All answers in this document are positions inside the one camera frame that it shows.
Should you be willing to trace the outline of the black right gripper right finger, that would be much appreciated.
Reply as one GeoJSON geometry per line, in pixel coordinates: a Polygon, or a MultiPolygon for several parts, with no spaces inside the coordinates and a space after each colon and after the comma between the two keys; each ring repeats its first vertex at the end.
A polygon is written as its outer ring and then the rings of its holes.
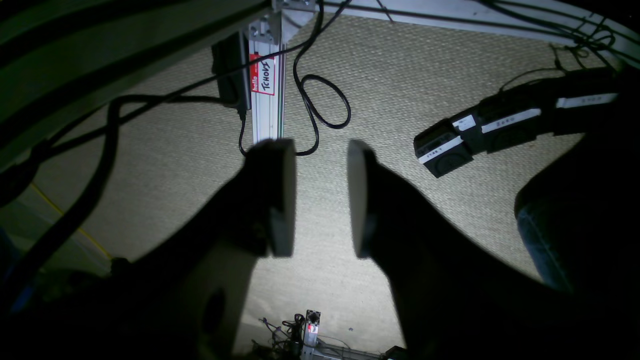
{"type": "Polygon", "coordinates": [[[548,360],[551,333],[511,298],[539,283],[459,231],[366,142],[347,150],[354,250],[386,276],[409,360],[548,360]]]}

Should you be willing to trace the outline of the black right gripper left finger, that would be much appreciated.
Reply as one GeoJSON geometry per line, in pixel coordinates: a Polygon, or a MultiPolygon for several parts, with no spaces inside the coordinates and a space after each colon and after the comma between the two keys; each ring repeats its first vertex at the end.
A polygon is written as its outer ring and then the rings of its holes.
{"type": "Polygon", "coordinates": [[[297,160],[292,139],[253,146],[233,178],[140,260],[135,358],[228,358],[259,259],[293,254],[297,160]]]}

